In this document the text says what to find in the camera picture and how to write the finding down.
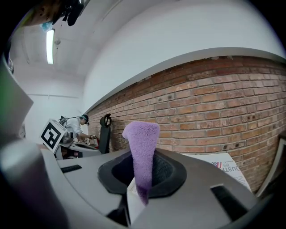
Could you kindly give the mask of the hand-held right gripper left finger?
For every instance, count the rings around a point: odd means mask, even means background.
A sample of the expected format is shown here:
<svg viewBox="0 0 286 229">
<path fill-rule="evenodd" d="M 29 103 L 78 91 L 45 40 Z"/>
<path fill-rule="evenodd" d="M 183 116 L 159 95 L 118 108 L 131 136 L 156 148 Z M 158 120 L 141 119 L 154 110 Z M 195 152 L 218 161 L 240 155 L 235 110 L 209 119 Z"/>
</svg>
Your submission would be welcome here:
<svg viewBox="0 0 286 229">
<path fill-rule="evenodd" d="M 33 101 L 0 59 L 0 226 L 3 229 L 66 229 L 43 155 L 19 136 Z"/>
</svg>

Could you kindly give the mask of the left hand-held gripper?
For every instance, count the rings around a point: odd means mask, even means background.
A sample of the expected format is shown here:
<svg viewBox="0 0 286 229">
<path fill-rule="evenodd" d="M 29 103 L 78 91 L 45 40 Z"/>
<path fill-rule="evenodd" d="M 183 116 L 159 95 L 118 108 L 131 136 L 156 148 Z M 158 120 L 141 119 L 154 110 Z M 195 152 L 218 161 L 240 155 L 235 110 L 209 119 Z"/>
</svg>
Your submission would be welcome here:
<svg viewBox="0 0 286 229">
<path fill-rule="evenodd" d="M 57 160 L 62 160 L 62 149 L 68 148 L 73 143 L 73 133 L 68 132 L 58 121 L 49 119 L 41 133 L 40 139 Z"/>
</svg>

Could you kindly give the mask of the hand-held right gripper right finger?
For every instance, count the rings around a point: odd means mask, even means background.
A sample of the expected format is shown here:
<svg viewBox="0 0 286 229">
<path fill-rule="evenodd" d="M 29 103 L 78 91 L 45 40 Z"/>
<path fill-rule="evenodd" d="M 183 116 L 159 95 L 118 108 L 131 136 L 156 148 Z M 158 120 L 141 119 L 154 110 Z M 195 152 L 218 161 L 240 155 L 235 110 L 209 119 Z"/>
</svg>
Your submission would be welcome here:
<svg viewBox="0 0 286 229">
<path fill-rule="evenodd" d="M 132 179 L 126 194 L 130 225 L 132 225 L 148 204 L 148 190 L 138 187 L 135 179 Z"/>
</svg>

